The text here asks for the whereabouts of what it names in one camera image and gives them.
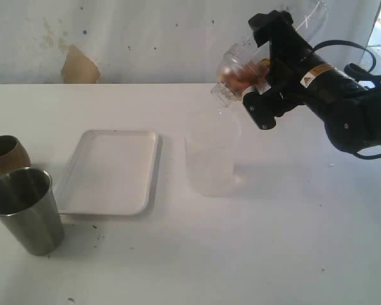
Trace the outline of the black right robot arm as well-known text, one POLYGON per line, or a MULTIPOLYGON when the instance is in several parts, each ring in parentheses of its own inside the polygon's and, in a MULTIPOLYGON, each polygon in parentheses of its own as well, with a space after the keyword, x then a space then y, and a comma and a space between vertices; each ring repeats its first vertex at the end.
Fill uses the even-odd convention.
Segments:
POLYGON ((263 94, 247 90, 243 105, 261 130, 276 126, 276 118, 298 105, 307 106, 323 123, 332 145, 359 159, 363 149, 381 146, 381 75, 356 64, 343 71, 324 61, 316 51, 333 45, 360 48, 344 40, 329 40, 312 47, 293 28, 287 11, 258 13, 248 21, 258 46, 269 44, 270 89, 263 94))

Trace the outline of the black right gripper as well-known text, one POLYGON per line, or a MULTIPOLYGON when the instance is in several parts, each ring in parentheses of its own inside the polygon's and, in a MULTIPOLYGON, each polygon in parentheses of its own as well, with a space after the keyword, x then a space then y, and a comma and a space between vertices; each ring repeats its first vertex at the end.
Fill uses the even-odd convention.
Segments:
MULTIPOLYGON (((285 10, 272 10, 270 13, 257 13, 248 20, 257 47, 270 41, 271 30, 279 23, 292 25, 291 14, 285 10)), ((244 108, 261 130, 273 129, 276 126, 276 118, 304 104, 300 96, 302 89, 297 68, 291 70, 284 64, 270 59, 266 80, 271 87, 265 93, 249 92, 243 97, 244 108)))

